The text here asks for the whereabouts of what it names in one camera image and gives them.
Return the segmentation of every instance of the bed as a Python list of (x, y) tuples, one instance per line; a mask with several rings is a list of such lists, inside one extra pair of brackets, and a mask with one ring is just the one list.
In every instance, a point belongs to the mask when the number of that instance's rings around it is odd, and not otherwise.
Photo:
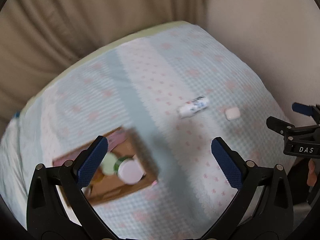
[[(208, 109), (179, 119), (176, 108), (202, 95), (210, 100)], [(228, 121), (224, 112), (234, 106), (241, 116)], [(222, 137), (260, 166), (281, 163), (288, 172), (293, 165), (294, 158), (282, 154), (281, 137), (265, 125), (270, 115), (286, 120), (236, 55), (199, 26), (158, 25), (83, 58), (16, 114), (1, 141), (0, 194), (26, 226), (35, 166), (50, 167), (54, 158), (123, 125), (135, 129), (144, 156), (155, 162), (157, 184), (95, 211), (121, 238), (198, 238), (236, 193), (211, 154), (213, 138)]]

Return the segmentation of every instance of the open box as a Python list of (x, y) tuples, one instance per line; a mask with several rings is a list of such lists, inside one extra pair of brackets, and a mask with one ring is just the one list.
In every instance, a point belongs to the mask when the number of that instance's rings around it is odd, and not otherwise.
[[(115, 135), (117, 133), (121, 134), (122, 132), (125, 133), (125, 137), (122, 139), (119, 139), (118, 137), (118, 142), (115, 143), (116, 140), (113, 140), (114, 137), (112, 137), (112, 135)], [(84, 195), (86, 196), (87, 200), (91, 205), (107, 202), (129, 195), (133, 192), (150, 186), (156, 180), (156, 176), (151, 171), (148, 163), (145, 162), (143, 158), (140, 158), (139, 152), (137, 152), (136, 150), (137, 147), (135, 146), (135, 142), (133, 141), (133, 138), (128, 131), (124, 131), (123, 128), (119, 127), (109, 133), (104, 134), (103, 136), (108, 138), (108, 142), (112, 141), (111, 143), (109, 143), (109, 145), (112, 148), (112, 152), (118, 158), (123, 156), (136, 156), (140, 164), (142, 165), (145, 174), (138, 183), (134, 185), (127, 185), (123, 181), (121, 181), (117, 175), (104, 175), (99, 167), (95, 175), (93, 176), (90, 185), (84, 192)], [(93, 141), (88, 142), (85, 145), (59, 157), (58, 159), (53, 160), (53, 166), (60, 166), (66, 160), (75, 160), (75, 158), (80, 154), (80, 152), (87, 149), (92, 142)], [(62, 187), (60, 187), (60, 189), (62, 191), (62, 195), (65, 201), (68, 204), (68, 201), (63, 193)]]

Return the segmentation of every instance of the screw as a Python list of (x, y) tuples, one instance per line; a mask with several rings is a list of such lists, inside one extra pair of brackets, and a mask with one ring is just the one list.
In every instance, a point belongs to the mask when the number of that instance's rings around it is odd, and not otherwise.
[(72, 160), (67, 160), (67, 161), (64, 162), (64, 165), (67, 166), (67, 167), (71, 166), (72, 164), (73, 164)]
[(42, 164), (42, 163), (39, 163), (39, 164), (36, 166), (36, 169), (37, 169), (37, 170), (41, 170), (42, 167), (43, 167), (43, 164)]
[(278, 170), (280, 170), (280, 171), (282, 171), (282, 170), (283, 170), (283, 166), (282, 166), (281, 164), (277, 164), (277, 166), (276, 166), (276, 167), (277, 167), (277, 169), (278, 169)]
[(249, 166), (249, 167), (254, 167), (255, 164), (254, 164), (253, 161), (247, 161), (247, 166)]

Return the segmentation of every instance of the curtain fold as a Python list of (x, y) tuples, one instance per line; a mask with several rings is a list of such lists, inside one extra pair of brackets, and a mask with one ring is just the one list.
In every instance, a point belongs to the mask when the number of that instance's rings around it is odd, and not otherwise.
[(175, 20), (203, 27), (204, 0), (7, 0), (0, 12), (1, 126), (89, 53)]

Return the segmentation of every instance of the beige wall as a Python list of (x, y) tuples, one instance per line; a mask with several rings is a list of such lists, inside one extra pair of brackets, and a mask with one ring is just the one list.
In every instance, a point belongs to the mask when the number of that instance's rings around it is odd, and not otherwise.
[(320, 104), (320, 10), (313, 0), (208, 0), (207, 31), (246, 62), (296, 125)]

